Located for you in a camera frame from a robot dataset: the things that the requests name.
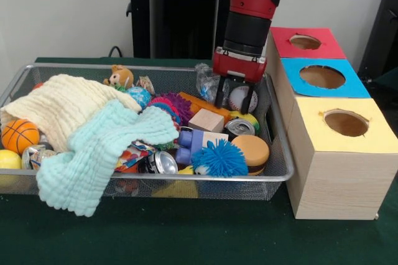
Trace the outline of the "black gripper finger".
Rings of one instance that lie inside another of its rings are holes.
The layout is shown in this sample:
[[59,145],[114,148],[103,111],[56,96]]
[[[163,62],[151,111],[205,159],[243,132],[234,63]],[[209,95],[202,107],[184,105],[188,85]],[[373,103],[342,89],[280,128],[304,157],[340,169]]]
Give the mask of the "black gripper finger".
[[252,98],[252,94],[254,92],[254,85],[252,83],[250,83],[248,86],[245,86],[245,90],[246,90],[246,95],[243,98],[243,102],[241,105],[241,113],[242,114],[249,113],[251,98]]
[[225,83],[225,77],[220,77],[218,88],[216,91],[216,98],[215,98],[215,106],[222,106],[223,105],[223,98],[224,98],[224,83]]

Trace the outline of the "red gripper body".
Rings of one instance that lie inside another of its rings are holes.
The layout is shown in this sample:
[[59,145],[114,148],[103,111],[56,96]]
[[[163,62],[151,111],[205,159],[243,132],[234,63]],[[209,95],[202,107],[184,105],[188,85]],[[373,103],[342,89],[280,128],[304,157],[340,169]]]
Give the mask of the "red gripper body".
[[217,47],[213,55],[213,72],[249,83],[259,82],[266,69],[265,57],[252,57]]

